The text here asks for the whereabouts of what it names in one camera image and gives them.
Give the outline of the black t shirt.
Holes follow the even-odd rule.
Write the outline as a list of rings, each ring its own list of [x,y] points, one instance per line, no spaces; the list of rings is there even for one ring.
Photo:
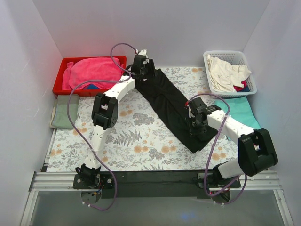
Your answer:
[[[207,140],[191,137],[189,110],[185,108],[187,98],[160,69],[154,68],[152,72],[150,79],[135,80],[135,88],[184,146],[192,153],[202,150],[217,135],[217,130],[208,126],[210,137]]]

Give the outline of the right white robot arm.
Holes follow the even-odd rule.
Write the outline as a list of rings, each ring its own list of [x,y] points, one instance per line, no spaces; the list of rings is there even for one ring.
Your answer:
[[[192,128],[201,131],[205,126],[218,130],[238,147],[238,157],[216,165],[204,181],[223,185],[229,179],[241,175],[254,176],[278,164],[278,157],[270,133],[254,129],[233,119],[217,105],[207,106],[200,97],[186,103]]]

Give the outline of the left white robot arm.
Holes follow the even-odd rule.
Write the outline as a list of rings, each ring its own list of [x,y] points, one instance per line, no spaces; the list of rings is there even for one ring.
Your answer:
[[[103,94],[95,96],[92,123],[93,134],[91,140],[92,151],[87,155],[81,167],[76,168],[77,175],[74,179],[74,188],[94,189],[105,186],[112,188],[114,179],[111,175],[101,176],[100,169],[103,166],[99,162],[98,153],[103,150],[105,141],[111,129],[118,120],[118,102],[135,87],[135,79],[143,78],[147,72],[152,71],[154,65],[150,64],[147,50],[143,49],[134,57],[130,68],[132,78],[122,76],[121,83],[115,84]]]

